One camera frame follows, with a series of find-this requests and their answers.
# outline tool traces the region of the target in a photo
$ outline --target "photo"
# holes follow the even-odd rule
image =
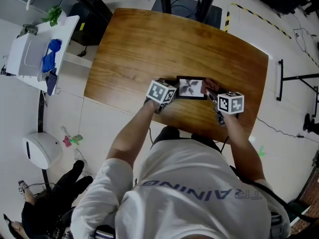
[[[178,76],[179,80],[179,90],[177,93],[177,98],[183,99],[197,99],[197,100],[206,100],[207,96],[200,92],[202,77],[186,77]]]

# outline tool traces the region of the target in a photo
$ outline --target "black box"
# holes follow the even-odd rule
[[[107,21],[112,18],[112,12],[102,0],[88,0],[93,7],[104,15]],[[71,9],[69,16],[79,15],[80,19],[75,26],[71,40],[83,46],[99,45],[107,25],[89,12],[82,3],[76,3]]]

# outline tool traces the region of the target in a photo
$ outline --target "white plastic bin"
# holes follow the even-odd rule
[[[24,154],[41,169],[48,169],[62,156],[62,146],[48,133],[32,133],[23,138]]]
[[[6,72],[21,76],[37,76],[49,40],[28,33],[13,41]]]

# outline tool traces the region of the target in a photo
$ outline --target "green object on floor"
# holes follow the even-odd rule
[[[72,137],[69,141],[70,141],[70,143],[75,143],[76,145],[79,145],[80,140],[83,140],[83,136],[78,134],[78,135]]]
[[[263,156],[266,155],[266,154],[263,152],[263,149],[264,149],[264,146],[262,145],[262,146],[260,147],[259,152],[258,152],[258,155],[259,155],[260,157],[263,157]]]

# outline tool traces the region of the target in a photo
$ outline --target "white t-shirt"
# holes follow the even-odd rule
[[[242,183],[218,151],[180,139],[160,141],[150,152],[134,187],[128,163],[103,163],[73,212],[75,239],[92,238],[103,224],[115,227],[117,239],[267,239],[271,211],[283,218],[283,238],[289,235],[288,215],[280,204]]]

